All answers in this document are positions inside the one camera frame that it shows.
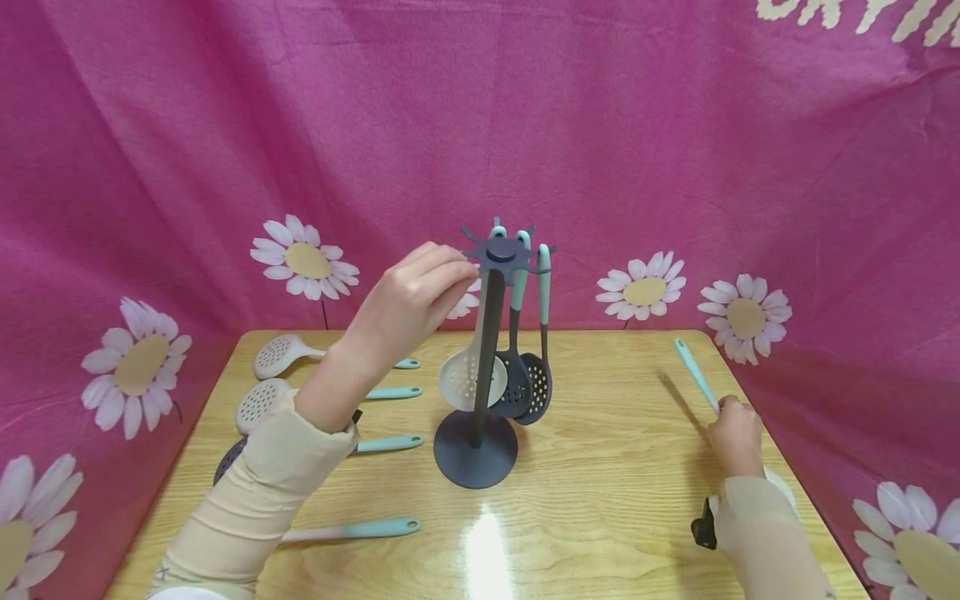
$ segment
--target teal handle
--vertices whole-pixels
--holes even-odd
[[[423,445],[423,436],[393,436],[392,438],[380,438],[379,440],[364,440],[353,450],[355,454],[365,452],[390,452],[393,450],[406,450]]]
[[[538,278],[540,284],[540,324],[546,325],[550,321],[550,247],[546,244],[540,244],[540,259],[537,266],[541,271],[546,271],[546,273],[541,273]]]
[[[697,361],[693,360],[693,354],[690,353],[690,348],[687,348],[684,341],[680,338],[675,339],[673,345],[677,347],[677,352],[680,353],[680,357],[684,360],[686,369],[690,371],[693,379],[697,382],[697,385],[700,386],[700,391],[707,397],[707,402],[710,403],[710,406],[712,406],[713,410],[719,415],[720,403],[717,402],[716,396],[713,395],[713,391],[710,389],[710,386],[707,385],[707,380],[704,379],[704,374],[700,372]]]
[[[418,518],[388,518],[382,521],[345,525],[341,528],[344,538],[397,538],[417,533],[421,528]]]
[[[523,242],[523,246],[530,250],[530,234],[524,230],[516,233],[516,239]],[[527,291],[527,276],[530,275],[526,269],[517,269],[514,272],[514,289],[510,291],[510,308],[519,310],[523,307],[523,293]]]
[[[423,388],[379,388],[367,394],[367,400],[400,400],[423,395]]]
[[[416,358],[404,358],[394,365],[394,369],[419,369],[420,361]]]

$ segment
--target slotted spoon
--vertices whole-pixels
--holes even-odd
[[[308,346],[296,333],[278,335],[256,354],[253,359],[253,374],[257,379],[276,377],[289,369],[295,360],[304,356],[323,358],[326,350]],[[394,365],[394,369],[419,368],[420,361],[415,358],[404,358]]]

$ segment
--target daisy print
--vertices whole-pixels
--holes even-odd
[[[890,588],[890,600],[956,598],[960,589],[960,498],[940,514],[923,488],[901,489],[887,481],[876,487],[876,505],[853,501],[870,531],[853,532],[867,553],[863,570]]]
[[[35,481],[34,463],[20,456],[0,476],[0,600],[29,600],[30,588],[57,570],[63,551],[57,545],[77,522],[62,512],[84,475],[77,460],[64,454]]]
[[[763,277],[741,275],[736,285],[715,281],[700,293],[709,300],[697,308],[713,315],[707,319],[716,331],[713,341],[737,364],[756,366],[756,355],[769,357],[771,346],[786,336],[783,324],[793,316],[793,308],[782,290],[767,294]]]
[[[680,299],[686,277],[680,276],[684,262],[674,262],[673,253],[657,252],[649,262],[635,258],[627,263],[627,272],[613,269],[597,281],[603,293],[599,302],[608,303],[606,313],[620,321],[636,318],[646,321],[650,315],[662,317],[666,305]]]
[[[153,431],[170,414],[170,392],[193,344],[169,315],[146,302],[120,300],[126,327],[107,330],[102,348],[84,357],[81,367],[95,377],[81,394],[84,408],[96,411],[94,422],[109,431],[123,420],[124,438],[132,440],[146,422]]]
[[[349,286],[359,283],[360,270],[340,260],[344,251],[339,246],[321,245],[320,233],[312,225],[287,215],[285,225],[267,221],[263,228],[271,239],[254,238],[250,256],[268,265],[263,272],[266,278],[286,281],[290,294],[337,300],[349,296]]]

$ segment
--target hand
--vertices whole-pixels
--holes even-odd
[[[749,406],[734,396],[720,400],[720,416],[708,428],[710,443],[728,477],[763,477],[760,435],[763,424]]]

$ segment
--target table surface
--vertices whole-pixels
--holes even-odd
[[[239,439],[237,403],[256,383],[252,360],[278,332],[246,334],[118,573],[108,600],[140,600],[167,544],[210,489]],[[325,348],[336,332],[302,331]],[[461,489],[438,470],[430,440],[451,411],[437,388],[444,360],[469,333],[441,332],[382,386],[417,385],[423,396],[366,402],[366,439],[421,434],[423,446],[350,457],[305,504],[295,527],[415,517],[420,532],[387,540],[281,547],[258,598],[522,600],[526,598],[742,598],[720,552],[693,543],[690,521],[721,471],[705,427],[714,415],[673,349],[681,337],[718,395],[744,397],[713,342],[697,331],[558,331],[550,336],[555,392],[544,418],[516,425],[519,457],[500,484]],[[521,351],[539,348],[521,332]],[[285,375],[295,387],[312,369]],[[793,487],[804,528],[837,596],[868,598],[776,446],[764,458]]]

